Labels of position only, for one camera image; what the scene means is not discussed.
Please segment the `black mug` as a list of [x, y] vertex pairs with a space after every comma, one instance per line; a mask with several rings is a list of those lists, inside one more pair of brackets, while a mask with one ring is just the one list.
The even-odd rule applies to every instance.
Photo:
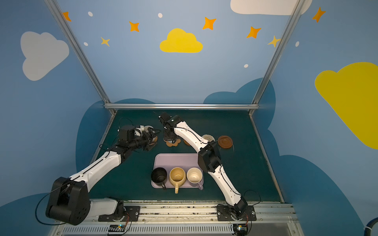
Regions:
[[164, 168], [155, 168], [151, 173], [151, 180], [156, 187], [161, 187], [163, 190], [167, 190], [167, 171]]

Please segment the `small circuit board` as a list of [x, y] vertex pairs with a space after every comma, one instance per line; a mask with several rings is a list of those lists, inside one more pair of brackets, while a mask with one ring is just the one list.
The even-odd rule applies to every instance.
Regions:
[[233, 224], [233, 236], [246, 236], [248, 234], [248, 226], [247, 225], [241, 225], [241, 224]]
[[125, 224], [110, 225], [108, 227], [108, 236], [122, 236], [126, 232]]

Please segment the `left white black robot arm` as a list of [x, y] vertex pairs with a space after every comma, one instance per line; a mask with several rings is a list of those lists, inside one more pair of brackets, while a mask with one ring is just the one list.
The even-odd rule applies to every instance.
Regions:
[[74, 226], [94, 216], [106, 215], [113, 221], [122, 221], [125, 210], [120, 200], [90, 199], [89, 192], [135, 150], [151, 150], [156, 145], [158, 133], [151, 126], [120, 130], [117, 142], [98, 160], [69, 178], [60, 177], [54, 181], [45, 215]]

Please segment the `yellow mug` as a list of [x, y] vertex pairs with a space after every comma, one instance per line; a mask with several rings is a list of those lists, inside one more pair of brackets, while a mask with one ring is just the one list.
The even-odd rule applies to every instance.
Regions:
[[180, 168], [175, 167], [169, 173], [169, 181], [174, 187], [175, 194], [178, 194], [179, 188], [186, 182], [186, 172]]

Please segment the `brown wooden round coaster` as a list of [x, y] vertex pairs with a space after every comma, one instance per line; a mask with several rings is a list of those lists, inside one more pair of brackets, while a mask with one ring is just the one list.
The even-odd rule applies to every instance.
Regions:
[[233, 147], [233, 140], [226, 135], [222, 135], [218, 138], [218, 145], [223, 149], [229, 149]]

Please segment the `lavender mug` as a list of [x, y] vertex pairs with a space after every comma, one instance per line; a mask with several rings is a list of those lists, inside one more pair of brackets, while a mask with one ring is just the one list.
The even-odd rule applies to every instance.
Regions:
[[187, 171], [187, 180], [192, 187], [203, 190], [203, 172], [199, 168], [190, 168]]

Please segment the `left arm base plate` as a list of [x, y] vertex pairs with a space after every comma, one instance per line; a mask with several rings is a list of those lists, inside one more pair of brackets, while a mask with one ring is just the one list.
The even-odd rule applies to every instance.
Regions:
[[99, 222], [126, 222], [138, 221], [140, 214], [140, 206], [117, 206], [112, 214], [100, 215]]

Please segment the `white woven round coaster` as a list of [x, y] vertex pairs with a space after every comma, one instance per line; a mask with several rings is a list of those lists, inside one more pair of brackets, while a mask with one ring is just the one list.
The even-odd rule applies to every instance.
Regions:
[[208, 142], [214, 142], [215, 141], [215, 138], [212, 135], [209, 135], [209, 134], [202, 135], [202, 138], [207, 140]]

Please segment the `white cream mug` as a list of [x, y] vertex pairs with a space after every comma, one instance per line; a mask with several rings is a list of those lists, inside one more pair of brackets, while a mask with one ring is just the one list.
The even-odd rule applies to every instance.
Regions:
[[140, 126], [140, 131], [141, 132], [146, 132], [146, 133], [152, 133], [152, 134], [155, 134], [155, 130], [152, 126], [150, 125], [147, 125], [147, 126], [143, 126], [141, 125]]

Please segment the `right small circuit board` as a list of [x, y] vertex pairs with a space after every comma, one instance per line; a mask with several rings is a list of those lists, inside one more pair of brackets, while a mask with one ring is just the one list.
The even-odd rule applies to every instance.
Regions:
[[247, 225], [241, 225], [241, 224], [233, 224], [233, 236], [246, 236], [248, 234], [248, 226]]

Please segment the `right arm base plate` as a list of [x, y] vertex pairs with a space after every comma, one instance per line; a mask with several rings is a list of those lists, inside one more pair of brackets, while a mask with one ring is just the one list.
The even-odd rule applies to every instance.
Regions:
[[257, 221], [256, 212], [253, 206], [247, 208], [237, 215], [228, 205], [218, 204], [216, 206], [218, 221]]

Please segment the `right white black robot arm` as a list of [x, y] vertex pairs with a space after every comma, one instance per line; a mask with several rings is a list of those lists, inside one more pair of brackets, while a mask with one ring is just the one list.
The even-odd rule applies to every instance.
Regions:
[[200, 169], [208, 173], [222, 191], [229, 214], [236, 220], [242, 219], [245, 216], [248, 203], [228, 178], [221, 161], [218, 143], [202, 138], [179, 116], [173, 117], [162, 113], [158, 119], [163, 125], [163, 139], [174, 143], [181, 138], [194, 148], [198, 154], [197, 163]]

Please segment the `flower shaped cork coaster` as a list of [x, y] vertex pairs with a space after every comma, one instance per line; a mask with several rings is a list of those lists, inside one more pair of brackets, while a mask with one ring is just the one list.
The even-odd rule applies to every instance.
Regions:
[[174, 141], [165, 140], [165, 143], [168, 147], [177, 147], [181, 143], [181, 139], [177, 139]]

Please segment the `aluminium frame rail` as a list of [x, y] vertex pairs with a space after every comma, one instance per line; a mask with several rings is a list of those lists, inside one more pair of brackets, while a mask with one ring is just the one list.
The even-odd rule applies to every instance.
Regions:
[[257, 110], [258, 104], [142, 104], [105, 103], [105, 109], [116, 110]]

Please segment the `left small circuit board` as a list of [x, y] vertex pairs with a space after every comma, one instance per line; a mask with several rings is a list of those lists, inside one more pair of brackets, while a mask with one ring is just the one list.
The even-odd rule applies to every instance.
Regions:
[[108, 227], [108, 236], [122, 236], [126, 232], [125, 224], [110, 225]]

